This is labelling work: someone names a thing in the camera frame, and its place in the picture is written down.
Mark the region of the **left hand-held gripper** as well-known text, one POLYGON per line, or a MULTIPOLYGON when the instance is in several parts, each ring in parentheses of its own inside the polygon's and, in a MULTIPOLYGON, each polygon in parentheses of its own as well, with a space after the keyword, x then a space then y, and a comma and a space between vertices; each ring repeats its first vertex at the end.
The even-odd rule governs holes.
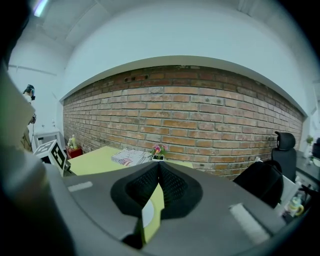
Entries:
POLYGON ((68 161, 67 155, 60 148, 56 139, 41 144, 33 154, 45 164, 56 166, 62 177, 75 175, 71 171, 71 163, 68 161))

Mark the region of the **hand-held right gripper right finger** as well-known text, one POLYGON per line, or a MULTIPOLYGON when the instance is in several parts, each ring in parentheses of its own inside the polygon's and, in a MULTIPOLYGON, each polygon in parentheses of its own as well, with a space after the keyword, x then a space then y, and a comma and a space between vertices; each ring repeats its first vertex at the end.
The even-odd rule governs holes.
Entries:
POLYGON ((148 256, 273 255, 284 220, 227 179, 160 163, 160 226, 142 248, 148 256))

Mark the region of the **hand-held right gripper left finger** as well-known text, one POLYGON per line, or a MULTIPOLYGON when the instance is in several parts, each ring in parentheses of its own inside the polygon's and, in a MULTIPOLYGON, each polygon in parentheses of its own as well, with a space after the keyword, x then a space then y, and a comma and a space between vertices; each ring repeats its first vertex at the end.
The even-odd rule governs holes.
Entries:
POLYGON ((158 185, 158 164, 63 178, 63 217, 78 256, 149 256, 142 209, 158 185))

